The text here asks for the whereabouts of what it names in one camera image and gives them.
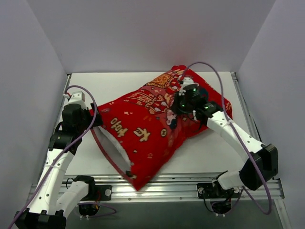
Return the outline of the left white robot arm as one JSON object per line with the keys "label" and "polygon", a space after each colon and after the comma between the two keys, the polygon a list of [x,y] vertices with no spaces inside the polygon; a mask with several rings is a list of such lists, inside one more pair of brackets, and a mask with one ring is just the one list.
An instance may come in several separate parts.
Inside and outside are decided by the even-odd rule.
{"label": "left white robot arm", "polygon": [[79,102],[64,107],[62,121],[50,138],[47,159],[38,185],[25,206],[16,212],[12,224],[19,229],[64,229],[67,218],[76,205],[93,199],[97,194],[91,176],[78,175],[62,195],[59,191],[66,170],[73,160],[82,137],[93,127],[102,124],[96,103],[93,111]]}

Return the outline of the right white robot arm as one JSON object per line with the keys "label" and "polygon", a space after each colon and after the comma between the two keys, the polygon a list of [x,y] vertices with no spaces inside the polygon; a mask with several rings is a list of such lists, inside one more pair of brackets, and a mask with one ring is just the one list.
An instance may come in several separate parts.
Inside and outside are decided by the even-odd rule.
{"label": "right white robot arm", "polygon": [[206,126],[224,139],[244,162],[240,170],[223,172],[212,184],[217,197],[224,196],[229,189],[246,187],[257,190],[278,173],[278,151],[272,145],[256,140],[237,125],[223,108],[214,101],[208,102],[191,84],[182,93],[174,96],[171,106],[177,115],[190,115],[200,126]]}

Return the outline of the red printed pillowcase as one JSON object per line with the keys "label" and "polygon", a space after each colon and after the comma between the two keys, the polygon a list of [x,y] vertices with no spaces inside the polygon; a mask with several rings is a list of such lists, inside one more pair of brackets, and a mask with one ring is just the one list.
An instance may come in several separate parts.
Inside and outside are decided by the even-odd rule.
{"label": "red printed pillowcase", "polygon": [[100,127],[124,148],[131,161],[130,170],[119,169],[106,155],[95,129],[91,133],[106,159],[136,190],[143,188],[159,172],[186,139],[206,129],[199,122],[171,110],[184,77],[191,77],[199,84],[199,89],[206,91],[202,93],[207,93],[207,101],[216,102],[232,115],[230,101],[184,65],[174,66],[139,89],[97,107],[103,120]]}

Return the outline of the white pillow insert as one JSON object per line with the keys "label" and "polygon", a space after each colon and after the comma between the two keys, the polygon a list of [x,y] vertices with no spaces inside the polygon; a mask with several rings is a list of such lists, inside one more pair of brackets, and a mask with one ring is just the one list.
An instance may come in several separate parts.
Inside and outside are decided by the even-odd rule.
{"label": "white pillow insert", "polygon": [[95,133],[98,137],[98,141],[105,150],[106,155],[113,161],[113,163],[123,171],[130,170],[131,161],[119,141],[100,126],[95,128]]}

